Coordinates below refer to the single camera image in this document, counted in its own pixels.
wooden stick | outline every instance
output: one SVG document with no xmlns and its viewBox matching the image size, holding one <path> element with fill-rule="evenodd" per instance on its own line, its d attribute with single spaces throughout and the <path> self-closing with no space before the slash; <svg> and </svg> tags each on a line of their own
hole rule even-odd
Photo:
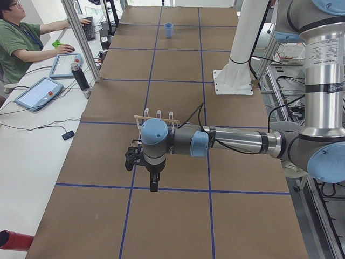
<svg viewBox="0 0 345 259">
<path fill-rule="evenodd" d="M 146 116 L 139 116 L 139 115 L 134 115 L 133 117 L 134 119 L 144 119 L 144 120 L 153 119 L 153 117 L 146 117 Z M 165 122 L 180 124 L 179 120 L 169 120 L 169 119 L 162 119 L 162 118 L 159 118 L 159 119 Z"/>
</svg>

blue grid line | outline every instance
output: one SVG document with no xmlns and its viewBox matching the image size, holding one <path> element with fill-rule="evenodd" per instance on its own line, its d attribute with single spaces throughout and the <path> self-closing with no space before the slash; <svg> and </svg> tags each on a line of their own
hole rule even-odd
<svg viewBox="0 0 345 259">
<path fill-rule="evenodd" d="M 157 26 L 156 24 L 126 24 L 126 23 L 121 23 L 121 25 L 133 25 L 133 26 Z M 215 27 L 215 28 L 236 28 L 237 25 L 232 25 L 232 26 L 227 26 L 227 25 L 174 25 L 175 27 L 180 26 L 180 27 Z"/>
<path fill-rule="evenodd" d="M 199 83 L 201 84 L 202 81 L 179 81 L 179 80 L 130 80 L 130 79 L 108 79 L 108 78 L 104 78 L 103 80 L 105 81 L 140 81 L 140 82 L 166 82 L 166 83 L 192 83 L 192 84 L 196 84 Z"/>
<path fill-rule="evenodd" d="M 140 186 L 112 186 L 112 185 L 83 185 L 78 183 L 57 182 L 57 186 L 84 187 L 84 188 L 108 188 L 108 189 L 133 189 L 133 190 L 150 190 L 149 187 Z M 187 192 L 187 193 L 229 193 L 229 194 L 257 194 L 257 195 L 290 195 L 287 192 L 258 192 L 250 190 L 207 190 L 207 189 L 185 189 L 185 188 L 158 188 L 158 191 L 165 192 Z"/>
<path fill-rule="evenodd" d="M 128 82 L 148 82 L 149 80 L 132 80 L 132 79 L 109 79 L 103 78 L 104 81 L 128 81 Z M 213 84 L 213 81 L 177 81 L 177 80 L 151 80 L 151 82 L 168 82 L 168 83 L 205 83 Z"/>
<path fill-rule="evenodd" d="M 134 122 L 111 122 L 111 121 L 81 121 L 80 123 L 83 124 L 115 124 L 115 125 L 136 125 Z M 217 128 L 247 128 L 250 130 L 266 130 L 267 127 L 252 127 L 252 126 L 219 126 L 219 125 L 213 125 L 213 127 Z"/>
<path fill-rule="evenodd" d="M 204 52 L 231 52 L 230 50 L 186 50 L 186 49 L 142 49 L 135 47 L 110 47 L 110 50 L 159 50 L 159 51 L 204 51 Z"/>
<path fill-rule="evenodd" d="M 161 23 L 161 18 L 162 18 L 162 10 L 163 10 L 163 8 L 161 8 L 161 12 L 160 12 L 160 19 L 159 19 L 158 26 L 157 26 L 156 42 L 155 42 L 155 48 L 154 48 L 154 50 L 153 50 L 153 58 L 152 58 L 152 64 L 151 64 L 151 70 L 150 70 L 149 84 L 148 84 L 148 86 L 147 86 L 147 93 L 146 93 L 146 100 L 145 100 L 144 109 L 146 109 L 146 106 L 147 106 L 147 100 L 149 99 L 150 84 L 151 84 L 151 78 L 152 78 L 153 64 L 154 64 L 154 62 L 155 62 L 155 55 L 156 55 L 156 48 L 157 48 L 158 34 L 159 34 L 159 31 L 160 31 L 160 26 L 159 26 L 159 24 Z"/>
<path fill-rule="evenodd" d="M 205 124 L 207 125 L 205 76 L 204 76 L 204 63 L 203 63 L 203 51 L 202 51 L 203 44 L 202 44 L 202 34 L 201 34 L 200 8 L 198 8 L 198 18 L 199 18 L 201 74 L 202 74 L 202 80 L 203 80 L 204 116 L 205 116 Z M 214 227 L 213 227 L 212 185 L 211 185 L 211 170 L 210 170 L 209 151 L 207 152 L 207 170 L 208 170 L 208 180 L 209 180 L 209 202 L 210 202 L 210 223 L 211 223 L 210 227 L 211 227 L 212 258 L 215 259 L 216 258 L 216 248 L 215 248 L 215 231 L 214 231 Z"/>
<path fill-rule="evenodd" d="M 57 186 L 69 186 L 69 187 L 91 187 L 91 188 L 109 188 L 109 189 L 130 189 L 129 186 L 111 186 L 111 185 L 80 185 L 76 183 L 62 183 L 57 182 Z"/>
<path fill-rule="evenodd" d="M 243 190 L 213 190 L 213 193 L 232 193 L 232 194 L 260 194 L 260 195 L 290 195 L 290 193 L 281 192 L 255 192 Z"/>
<path fill-rule="evenodd" d="M 126 230 L 127 230 L 130 202 L 132 201 L 132 193 L 133 193 L 135 173 L 136 173 L 136 166 L 133 169 L 132 183 L 130 185 L 130 192 L 129 192 L 129 198 L 128 198 L 128 203 L 127 203 L 127 210 L 126 210 L 126 218 L 125 218 L 125 223 L 123 225 L 123 233 L 122 233 L 122 240 L 121 240 L 121 248 L 120 248 L 120 252 L 119 252 L 119 259 L 121 259 L 121 257 L 122 257 L 123 245 L 125 244 L 125 237 L 126 237 Z"/>
<path fill-rule="evenodd" d="M 115 124 L 115 125 L 136 125 L 136 123 L 131 122 L 111 122 L 111 121 L 81 121 L 83 124 Z"/>
</svg>

cup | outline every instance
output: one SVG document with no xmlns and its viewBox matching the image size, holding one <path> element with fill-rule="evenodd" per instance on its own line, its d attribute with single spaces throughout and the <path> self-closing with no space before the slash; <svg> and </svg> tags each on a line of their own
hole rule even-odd
<svg viewBox="0 0 345 259">
<path fill-rule="evenodd" d="M 165 36 L 167 38 L 172 38 L 173 37 L 173 31 L 174 31 L 174 25 L 172 23 L 165 23 L 164 29 L 165 29 Z"/>
<path fill-rule="evenodd" d="M 33 236 L 24 235 L 8 230 L 0 232 L 0 249 L 29 251 Z"/>
</svg>

blue cup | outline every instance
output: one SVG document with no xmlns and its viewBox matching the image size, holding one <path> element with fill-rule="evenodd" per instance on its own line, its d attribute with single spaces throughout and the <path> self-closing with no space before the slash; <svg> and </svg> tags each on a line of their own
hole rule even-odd
<svg viewBox="0 0 345 259">
<path fill-rule="evenodd" d="M 165 29 L 165 36 L 167 38 L 172 38 L 173 37 L 173 31 L 174 31 L 174 25 L 172 23 L 165 23 L 164 29 Z"/>
</svg>

tablet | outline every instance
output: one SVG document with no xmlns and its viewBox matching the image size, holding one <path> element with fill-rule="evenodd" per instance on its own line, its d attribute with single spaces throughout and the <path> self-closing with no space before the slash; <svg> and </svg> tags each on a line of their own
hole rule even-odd
<svg viewBox="0 0 345 259">
<path fill-rule="evenodd" d="M 49 77 L 52 79 L 73 78 L 71 63 L 76 62 L 79 67 L 82 65 L 81 54 L 59 54 L 56 56 Z"/>
<path fill-rule="evenodd" d="M 15 102 L 30 111 L 38 111 L 46 106 L 62 90 L 63 84 L 44 77 L 15 99 Z"/>
</svg>

